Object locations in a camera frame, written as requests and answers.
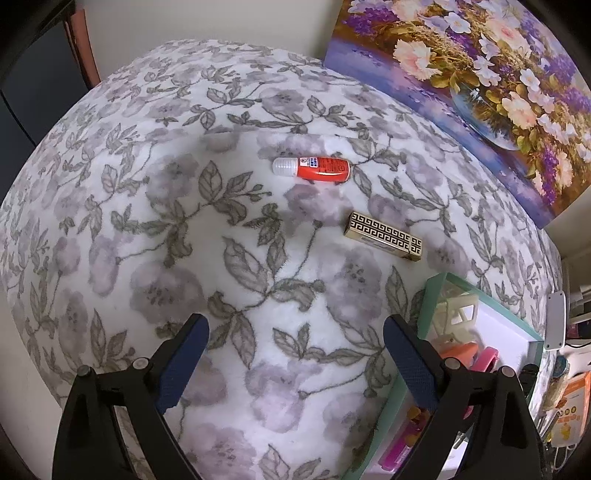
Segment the silver screw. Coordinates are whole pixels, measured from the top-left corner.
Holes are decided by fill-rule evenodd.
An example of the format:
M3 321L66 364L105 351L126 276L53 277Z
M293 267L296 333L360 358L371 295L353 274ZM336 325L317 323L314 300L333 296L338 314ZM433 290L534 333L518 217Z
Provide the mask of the silver screw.
M506 377L514 377L515 376L515 370L513 370L511 367L508 367L508 366L501 367L501 373L503 375L505 375Z
M150 360L148 360L146 357L141 356L139 358L136 358L134 360L133 366L136 370L143 370L144 368L146 368L149 364Z
M76 370L76 374L79 377L90 375L90 367L88 365L81 365L78 367L78 370Z
M460 368L460 361L457 358L446 358L445 359L445 366L448 367L450 370L457 370Z

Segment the beige plastic object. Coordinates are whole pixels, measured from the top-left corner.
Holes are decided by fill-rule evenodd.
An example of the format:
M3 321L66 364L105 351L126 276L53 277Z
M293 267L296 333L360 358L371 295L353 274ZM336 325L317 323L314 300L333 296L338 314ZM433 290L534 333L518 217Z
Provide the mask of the beige plastic object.
M460 343L474 340L469 330L478 318L478 295L467 294L445 299L435 308L432 325L438 335L452 335ZM470 318L465 310L472 307Z

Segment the mint green box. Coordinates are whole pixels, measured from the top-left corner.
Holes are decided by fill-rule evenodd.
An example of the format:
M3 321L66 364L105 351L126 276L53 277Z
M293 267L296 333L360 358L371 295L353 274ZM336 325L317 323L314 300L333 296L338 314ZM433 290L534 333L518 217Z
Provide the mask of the mint green box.
M516 315L510 312L503 305L489 297L478 288L472 286L464 279L457 277L452 273L441 273L427 280L425 284L423 305L421 306L421 312L417 322L418 337L421 339L425 339L427 337L429 328L431 326L431 319L433 318L435 308L439 302L445 300L446 298L456 297L463 293L478 295L481 303L493 309L504 319L508 320L509 324L513 326L513 328L516 327L517 330L520 330L525 336L529 337L531 339L529 363L534 363L540 366L544 339L530 325L516 317ZM361 478L361 475L365 472L366 468L370 465L370 463L372 463L372 459L386 438L390 427L397 418L397 415L400 412L401 404L407 393L408 388L404 383L404 380L400 375L397 375L378 422L368 441L366 442L365 448L362 447L360 449L366 451L365 458L362 461L360 461L358 458L358 460L354 462L349 470L343 475L342 480L359 480L359 478Z

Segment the dark gray panel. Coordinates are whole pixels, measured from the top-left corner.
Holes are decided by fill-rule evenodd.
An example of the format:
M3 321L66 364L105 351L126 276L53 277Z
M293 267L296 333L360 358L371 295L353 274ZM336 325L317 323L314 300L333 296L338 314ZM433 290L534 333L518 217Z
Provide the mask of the dark gray panel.
M0 202L34 148L0 100Z
M2 90L25 130L39 143L88 91L60 23L18 59Z

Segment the white floor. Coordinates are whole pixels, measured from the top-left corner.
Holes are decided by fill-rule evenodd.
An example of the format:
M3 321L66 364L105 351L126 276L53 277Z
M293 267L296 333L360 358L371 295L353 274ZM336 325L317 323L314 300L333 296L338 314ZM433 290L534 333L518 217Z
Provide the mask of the white floor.
M51 479L60 416L0 293L0 424L40 480Z

